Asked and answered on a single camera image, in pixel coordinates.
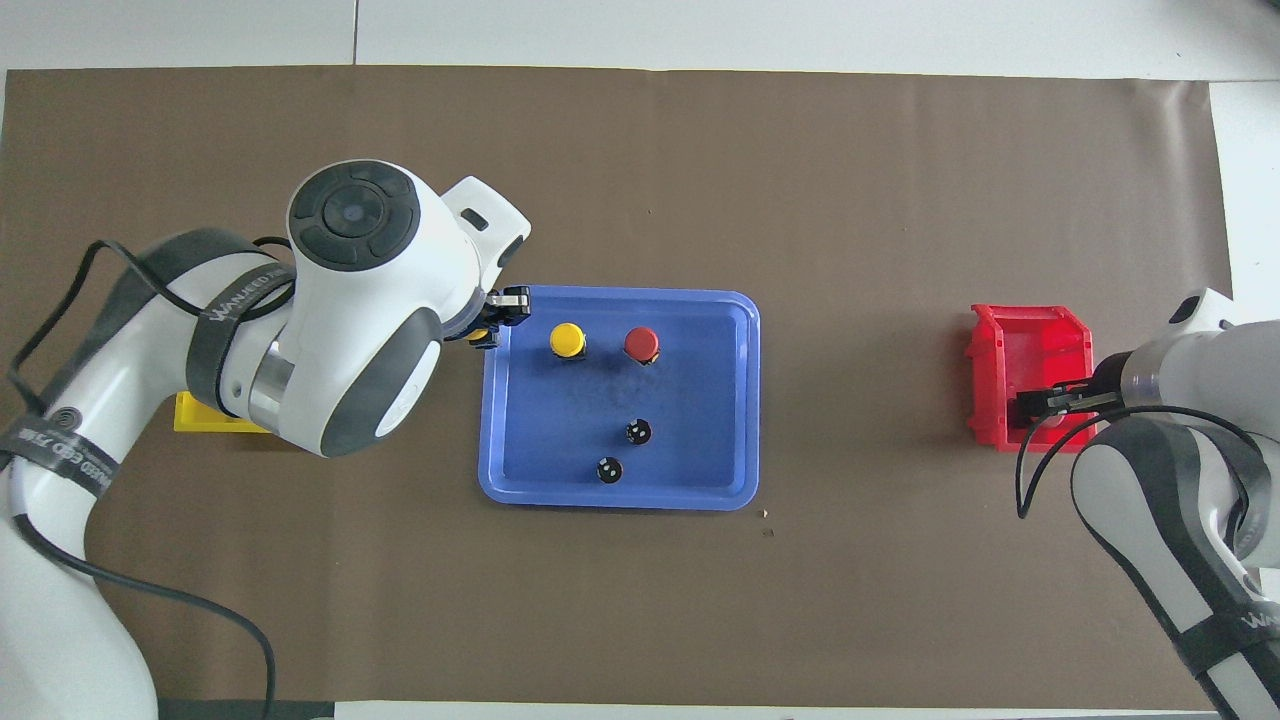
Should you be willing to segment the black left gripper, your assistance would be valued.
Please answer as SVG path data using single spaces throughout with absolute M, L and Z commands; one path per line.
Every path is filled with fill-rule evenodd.
M 508 286 L 486 293 L 477 310 L 476 328 L 515 327 L 532 315 L 532 291 L 530 286 Z M 468 345 L 481 351 L 497 348 L 499 334 L 470 334 Z

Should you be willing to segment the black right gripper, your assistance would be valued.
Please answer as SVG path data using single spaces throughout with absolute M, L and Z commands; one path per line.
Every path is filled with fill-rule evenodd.
M 1124 369 L 1132 352 L 1107 356 L 1080 383 L 1057 383 L 1046 395 L 1018 395 L 1018 413 L 1027 421 L 1082 413 L 1108 413 L 1124 406 Z

